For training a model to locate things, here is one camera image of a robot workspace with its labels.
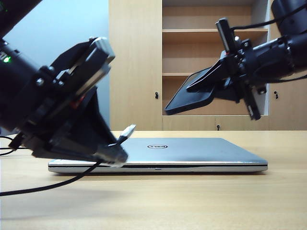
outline cabinet door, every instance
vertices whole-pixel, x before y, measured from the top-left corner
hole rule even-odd
[[[307,74],[296,74],[297,77]],[[270,129],[307,129],[307,80],[271,84]]]
[[[162,129],[162,0],[109,0],[110,123]]]

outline screw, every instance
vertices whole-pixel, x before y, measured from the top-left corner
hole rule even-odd
[[[41,87],[41,86],[43,86],[44,82],[45,82],[44,79],[39,78],[39,79],[36,80],[36,85]]]

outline silver laptop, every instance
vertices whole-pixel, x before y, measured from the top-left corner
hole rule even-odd
[[[129,138],[129,157],[121,168],[99,165],[93,173],[257,172],[268,162],[222,138]],[[94,162],[52,160],[50,172],[81,173]]]

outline black cable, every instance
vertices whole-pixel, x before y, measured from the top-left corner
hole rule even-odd
[[[290,17],[292,16],[293,14],[301,11],[302,9],[306,8],[307,7],[307,3],[296,8],[294,11],[282,16],[282,17],[279,17],[279,18],[276,18],[276,19],[273,19],[273,20],[270,20],[270,21],[267,21],[267,22],[263,22],[263,23],[257,23],[257,24],[251,24],[251,25],[243,25],[243,26],[234,26],[234,27],[231,27],[230,29],[232,31],[234,30],[245,30],[245,29],[250,29],[250,28],[255,28],[255,27],[261,27],[261,26],[265,26],[265,25],[269,25],[269,24],[273,24],[275,22],[279,22],[279,21],[282,21],[284,19],[286,19],[287,17]]]
[[[5,139],[8,139],[8,140],[13,140],[13,138],[7,137],[7,136],[0,136],[0,138],[5,138]],[[19,147],[18,149],[19,150],[27,150],[28,148]],[[8,147],[0,148],[0,150],[10,150],[10,151],[8,151],[6,153],[1,153],[0,156],[5,156],[5,155],[8,155],[8,154],[14,152],[14,150],[11,150],[11,148],[8,148]]]
[[[268,81],[267,83],[283,83],[283,82],[288,82],[288,81],[297,81],[297,80],[302,80],[302,79],[306,79],[307,75],[304,75],[302,77],[299,78],[293,78],[293,79],[287,79],[287,80],[271,80]]]
[[[75,181],[81,179],[82,177],[84,177],[88,173],[90,173],[92,170],[94,170],[102,162],[103,161],[98,161],[96,164],[92,165],[89,169],[87,169],[83,173],[81,173],[78,176],[75,176],[75,177],[73,177],[69,180],[66,180],[66,181],[59,182],[59,183],[56,183],[56,184],[47,185],[47,186],[42,186],[42,187],[38,187],[38,188],[28,188],[28,189],[21,189],[21,190],[15,190],[15,191],[0,192],[0,196],[10,196],[10,195],[16,195],[16,194],[40,192],[40,191],[45,191],[45,190],[52,189],[52,188],[58,188],[58,187],[70,184],[72,182],[75,182]]]

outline light wood tabletop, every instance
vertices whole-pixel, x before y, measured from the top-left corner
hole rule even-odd
[[[221,137],[265,158],[269,169],[86,176],[61,188],[2,197],[1,229],[307,229],[307,131],[136,131],[132,137]],[[71,178],[48,172],[48,160],[29,150],[0,162],[1,191]]]

